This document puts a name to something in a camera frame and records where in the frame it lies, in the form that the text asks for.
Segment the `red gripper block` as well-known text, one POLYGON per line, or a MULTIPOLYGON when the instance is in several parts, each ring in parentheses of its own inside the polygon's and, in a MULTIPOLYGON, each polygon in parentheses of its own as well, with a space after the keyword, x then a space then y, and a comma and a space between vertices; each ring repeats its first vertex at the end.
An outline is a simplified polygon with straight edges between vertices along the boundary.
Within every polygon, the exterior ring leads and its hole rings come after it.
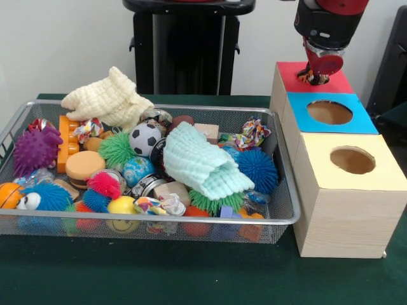
POLYGON ((332 75, 343 66, 344 50, 326 49, 303 38, 303 45, 314 74, 332 75))

